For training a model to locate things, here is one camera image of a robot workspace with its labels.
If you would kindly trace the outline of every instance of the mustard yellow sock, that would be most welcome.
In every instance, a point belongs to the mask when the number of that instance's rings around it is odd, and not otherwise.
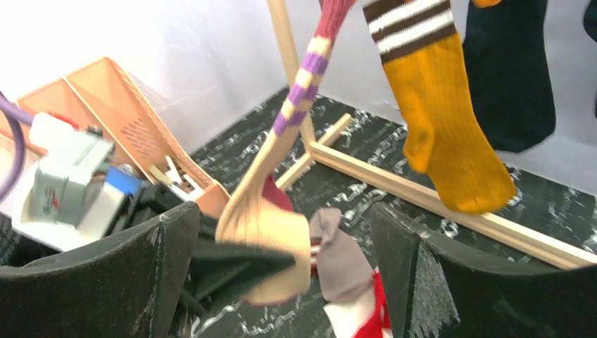
[[[502,0],[472,0],[475,6],[479,8],[492,7],[502,2]]]
[[[364,8],[408,136],[404,154],[446,207],[502,208],[515,194],[508,171],[472,111],[449,0],[378,0]]]

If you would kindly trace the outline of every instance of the red and white sock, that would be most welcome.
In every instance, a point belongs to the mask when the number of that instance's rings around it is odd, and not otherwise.
[[[379,273],[374,283],[354,301],[323,307],[337,338],[392,338],[386,296]]]

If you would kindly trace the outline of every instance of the white wall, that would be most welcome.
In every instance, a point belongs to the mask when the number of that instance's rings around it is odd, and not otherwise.
[[[10,99],[107,55],[194,151],[284,85],[265,1],[20,0],[2,4]]]
[[[321,93],[389,120],[402,122],[358,0],[334,48]],[[500,154],[509,164],[597,195],[597,43],[583,27],[589,0],[549,1],[546,53],[557,110],[553,137],[520,155]],[[317,1],[287,1],[297,49],[313,35]],[[452,0],[456,27],[465,36],[468,0]]]

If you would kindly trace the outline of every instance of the blue object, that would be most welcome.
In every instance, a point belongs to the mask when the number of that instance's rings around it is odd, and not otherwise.
[[[134,195],[134,193],[141,187],[142,181],[120,171],[116,167],[110,166],[108,175],[106,176],[106,183],[115,187],[125,195]]]

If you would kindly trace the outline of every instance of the gray sock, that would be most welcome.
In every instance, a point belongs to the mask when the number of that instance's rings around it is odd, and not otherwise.
[[[357,242],[338,228],[341,217],[338,208],[321,208],[309,222],[312,241],[321,241],[316,258],[321,293],[331,302],[352,301],[373,283],[373,269]]]

